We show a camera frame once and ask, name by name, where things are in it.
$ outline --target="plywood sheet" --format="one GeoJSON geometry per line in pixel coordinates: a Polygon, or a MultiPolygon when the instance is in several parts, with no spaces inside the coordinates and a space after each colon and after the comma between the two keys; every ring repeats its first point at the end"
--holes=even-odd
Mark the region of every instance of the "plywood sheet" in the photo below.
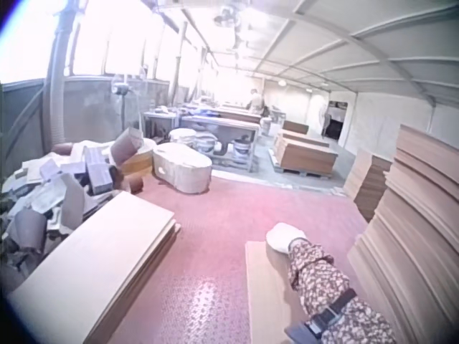
{"type": "Polygon", "coordinates": [[[81,344],[174,214],[122,192],[9,297],[38,341],[81,344]]]}
{"type": "Polygon", "coordinates": [[[265,242],[245,245],[252,344],[289,343],[284,328],[306,320],[288,283],[288,258],[265,242]]]}

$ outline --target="cardboard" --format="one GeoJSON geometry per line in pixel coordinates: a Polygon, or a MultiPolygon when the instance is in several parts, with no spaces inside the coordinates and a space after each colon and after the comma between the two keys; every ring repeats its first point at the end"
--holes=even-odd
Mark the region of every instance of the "cardboard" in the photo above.
{"type": "Polygon", "coordinates": [[[115,164],[121,166],[125,161],[134,156],[142,145],[142,132],[140,130],[135,128],[124,130],[110,148],[115,164]]]}
{"type": "Polygon", "coordinates": [[[252,344],[290,343],[284,328],[306,314],[288,282],[288,257],[265,242],[247,242],[245,261],[252,344]]]}

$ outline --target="white bucket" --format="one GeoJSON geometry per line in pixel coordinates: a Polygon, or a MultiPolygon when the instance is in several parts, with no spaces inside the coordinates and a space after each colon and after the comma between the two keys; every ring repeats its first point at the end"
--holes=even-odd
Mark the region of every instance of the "white bucket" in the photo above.
{"type": "Polygon", "coordinates": [[[178,128],[174,129],[169,133],[171,142],[182,143],[191,148],[194,147],[194,142],[196,141],[196,131],[188,128],[178,128]]]}
{"type": "Polygon", "coordinates": [[[271,129],[271,122],[273,120],[270,117],[264,117],[260,120],[260,126],[261,126],[261,133],[264,136],[268,136],[270,134],[270,129],[271,129]]]}

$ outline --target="pallet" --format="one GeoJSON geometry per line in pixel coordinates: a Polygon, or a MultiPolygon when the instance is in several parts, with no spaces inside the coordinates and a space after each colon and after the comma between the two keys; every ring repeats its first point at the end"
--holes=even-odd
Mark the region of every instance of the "pallet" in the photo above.
{"type": "Polygon", "coordinates": [[[268,149],[268,153],[270,155],[270,160],[273,165],[274,171],[277,173],[294,173],[299,174],[302,177],[316,177],[320,179],[330,179],[331,174],[319,174],[316,172],[310,172],[307,170],[290,170],[288,168],[280,167],[278,159],[274,155],[274,151],[270,148],[268,149]]]}

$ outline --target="person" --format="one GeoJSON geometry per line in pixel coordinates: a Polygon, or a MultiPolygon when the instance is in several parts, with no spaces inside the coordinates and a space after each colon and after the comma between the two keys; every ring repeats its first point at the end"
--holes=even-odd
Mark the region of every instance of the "person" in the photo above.
{"type": "Polygon", "coordinates": [[[265,101],[263,100],[263,96],[258,93],[256,88],[252,88],[250,94],[252,97],[246,108],[250,113],[260,116],[263,115],[265,113],[265,101]]]}
{"type": "MultiPolygon", "coordinates": [[[[314,343],[315,339],[323,344],[396,343],[389,323],[356,296],[349,278],[334,267],[333,257],[322,246],[311,243],[299,229],[282,223],[266,234],[266,242],[288,255],[290,285],[299,293],[307,316],[306,332],[300,337],[309,335],[311,339],[313,335],[313,341],[295,343],[314,343]]],[[[298,331],[285,332],[298,338],[298,331]]]]}

